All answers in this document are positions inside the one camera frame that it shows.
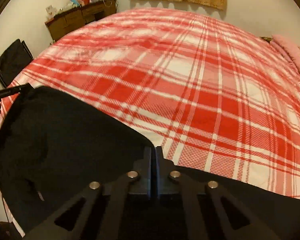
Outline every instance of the plaid bedspread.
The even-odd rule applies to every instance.
[[[300,198],[298,70],[230,24],[178,10],[125,11],[49,47],[12,84],[26,82],[117,118],[175,164]],[[3,100],[2,117],[14,99]]]

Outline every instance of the metal screw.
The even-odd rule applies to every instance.
[[[179,171],[172,171],[170,172],[170,176],[173,178],[179,178],[181,176],[181,173]]]
[[[213,181],[213,180],[209,181],[208,186],[209,186],[209,188],[217,188],[218,187],[218,182]]]
[[[129,177],[129,178],[136,178],[136,177],[138,177],[138,173],[136,172],[136,171],[129,171],[128,173],[127,173],[127,176]]]
[[[96,181],[93,181],[93,182],[91,182],[91,183],[89,184],[89,187],[90,187],[91,189],[97,189],[97,188],[100,187],[100,183],[99,183],[99,182],[96,182]]]

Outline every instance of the wooden drawer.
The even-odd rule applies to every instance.
[[[87,9],[82,10],[82,16],[86,17],[88,15],[96,14],[98,12],[102,12],[105,9],[104,4],[93,5]]]
[[[60,40],[64,35],[66,35],[65,30],[63,28],[58,30],[49,30],[49,31],[52,39],[55,41]]]
[[[70,25],[70,24],[73,24],[75,22],[78,22],[78,21],[82,20],[83,17],[82,17],[81,11],[77,10],[77,11],[74,11],[74,12],[71,12],[71,13],[67,14],[65,16],[65,19],[67,21],[67,24]]]
[[[81,28],[81,27],[83,27],[83,26],[85,26],[85,25],[86,25],[86,21],[85,21],[84,19],[79,20],[79,21],[77,21],[77,22],[75,22],[75,23],[72,23],[72,24],[70,24],[69,26],[63,28],[63,30],[64,30],[64,32],[65,32],[64,35],[66,35],[66,34],[68,34],[68,33],[70,33],[70,32],[73,32],[73,31],[75,31],[76,29],[79,29],[79,28]]]
[[[96,18],[94,17],[94,14],[86,16],[84,19],[86,20],[87,24],[91,23],[91,22],[94,22],[96,20]]]
[[[54,20],[50,25],[49,25],[49,30],[50,29],[60,29],[66,27],[68,24],[66,22],[66,19],[64,17],[61,17],[57,20]]]

